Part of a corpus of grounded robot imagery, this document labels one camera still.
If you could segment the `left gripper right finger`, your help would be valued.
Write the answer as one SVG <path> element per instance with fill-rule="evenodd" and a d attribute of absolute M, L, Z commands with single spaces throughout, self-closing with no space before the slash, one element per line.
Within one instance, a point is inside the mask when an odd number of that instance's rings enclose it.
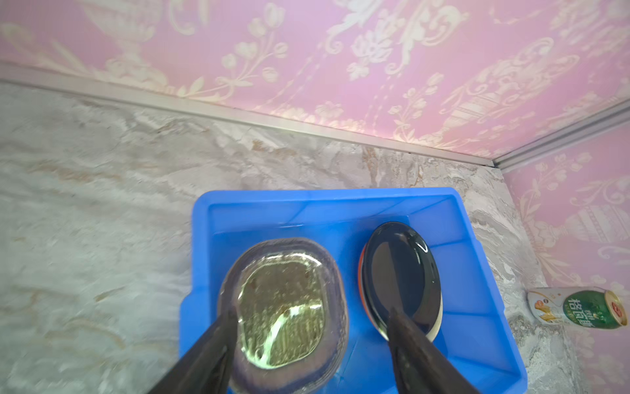
<path fill-rule="evenodd" d="M 389 313 L 387 337 L 399 393 L 477 393 L 420 328 L 396 309 Z"/>

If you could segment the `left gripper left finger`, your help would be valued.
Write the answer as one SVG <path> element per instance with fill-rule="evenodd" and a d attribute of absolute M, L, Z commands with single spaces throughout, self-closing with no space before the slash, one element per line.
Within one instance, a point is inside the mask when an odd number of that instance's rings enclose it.
<path fill-rule="evenodd" d="M 238 318 L 221 314 L 149 394 L 223 394 L 228 392 L 236 354 Z"/>

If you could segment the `black round plate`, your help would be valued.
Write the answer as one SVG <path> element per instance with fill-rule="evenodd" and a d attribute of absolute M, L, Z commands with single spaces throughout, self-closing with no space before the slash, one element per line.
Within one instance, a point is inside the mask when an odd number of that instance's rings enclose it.
<path fill-rule="evenodd" d="M 400 222 L 383 223 L 365 244 L 359 259 L 359 292 L 369 320 L 384 338 L 391 309 L 407 315 L 426 335 L 443 297 L 428 244 Z"/>

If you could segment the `smoky glass plate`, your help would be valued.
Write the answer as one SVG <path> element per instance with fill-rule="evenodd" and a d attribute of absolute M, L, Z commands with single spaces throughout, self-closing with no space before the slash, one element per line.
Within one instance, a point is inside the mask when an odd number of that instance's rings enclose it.
<path fill-rule="evenodd" d="M 234 393 L 315 393 L 341 366 L 349 312 L 336 261 L 307 238 L 249 248 L 226 275 L 218 311 L 238 326 Z"/>

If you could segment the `cream plate with dark patch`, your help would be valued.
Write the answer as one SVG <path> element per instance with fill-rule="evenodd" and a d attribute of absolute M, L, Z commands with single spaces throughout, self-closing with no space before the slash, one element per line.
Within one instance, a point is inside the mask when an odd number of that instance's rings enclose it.
<path fill-rule="evenodd" d="M 440 298 L 440 305 L 439 305 L 439 310 L 438 310 L 438 314 L 435 320 L 435 323 L 433 323 L 431 329 L 429 330 L 429 332 L 426 334 L 427 339 L 430 342 L 434 342 L 440 329 L 441 329 L 441 324 L 442 324 L 442 320 L 443 320 L 443 297 Z"/>

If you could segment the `blue plastic bin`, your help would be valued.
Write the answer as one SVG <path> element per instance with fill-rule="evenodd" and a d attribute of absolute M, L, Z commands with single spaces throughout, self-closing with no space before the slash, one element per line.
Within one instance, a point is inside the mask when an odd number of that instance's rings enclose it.
<path fill-rule="evenodd" d="M 192 211 L 192 289 L 180 306 L 185 354 L 216 320 L 221 284 L 250 247 L 303 237 L 336 261 L 349 307 L 349 348 L 326 393 L 393 393 L 386 340 L 359 299 L 361 250 L 382 223 L 405 223 L 428 243 L 444 315 L 435 344 L 479 392 L 523 393 L 528 376 L 505 305 L 459 193 L 444 188 L 211 191 Z"/>

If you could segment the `green drink can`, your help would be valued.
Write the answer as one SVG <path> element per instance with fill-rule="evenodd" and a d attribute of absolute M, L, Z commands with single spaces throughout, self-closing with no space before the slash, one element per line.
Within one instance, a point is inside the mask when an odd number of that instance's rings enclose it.
<path fill-rule="evenodd" d="M 533 316 L 547 325 L 572 324 L 613 330 L 628 325 L 628 315 L 615 293 L 600 287 L 541 287 L 527 292 Z"/>

